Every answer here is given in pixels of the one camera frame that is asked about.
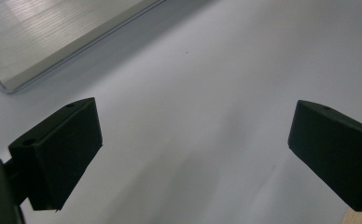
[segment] brushed aluminum surface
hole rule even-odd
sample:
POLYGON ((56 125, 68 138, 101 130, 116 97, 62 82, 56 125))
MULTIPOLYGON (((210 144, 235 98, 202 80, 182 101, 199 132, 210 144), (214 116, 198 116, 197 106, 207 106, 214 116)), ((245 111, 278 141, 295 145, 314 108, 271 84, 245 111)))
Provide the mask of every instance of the brushed aluminum surface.
POLYGON ((0 0, 0 89, 16 91, 159 0, 0 0))

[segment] white table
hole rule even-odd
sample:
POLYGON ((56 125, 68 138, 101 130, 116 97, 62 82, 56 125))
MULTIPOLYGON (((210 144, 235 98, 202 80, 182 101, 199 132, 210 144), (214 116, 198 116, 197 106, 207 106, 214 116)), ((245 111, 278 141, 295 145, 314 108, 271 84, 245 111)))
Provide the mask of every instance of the white table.
POLYGON ((287 147, 298 99, 362 122, 362 1, 168 0, 13 95, 0 158, 94 96, 104 146, 35 223, 341 223, 346 204, 287 147))

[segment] white surface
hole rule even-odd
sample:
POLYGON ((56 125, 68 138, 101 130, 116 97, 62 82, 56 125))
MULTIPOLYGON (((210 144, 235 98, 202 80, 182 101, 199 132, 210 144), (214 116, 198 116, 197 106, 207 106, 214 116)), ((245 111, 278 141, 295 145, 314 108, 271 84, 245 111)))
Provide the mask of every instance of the white surface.
POLYGON ((96 97, 104 147, 34 223, 341 223, 346 205, 288 149, 298 99, 362 122, 362 1, 168 0, 14 95, 7 145, 96 97))
POLYGON ((0 83, 15 91, 158 0, 0 0, 0 83))

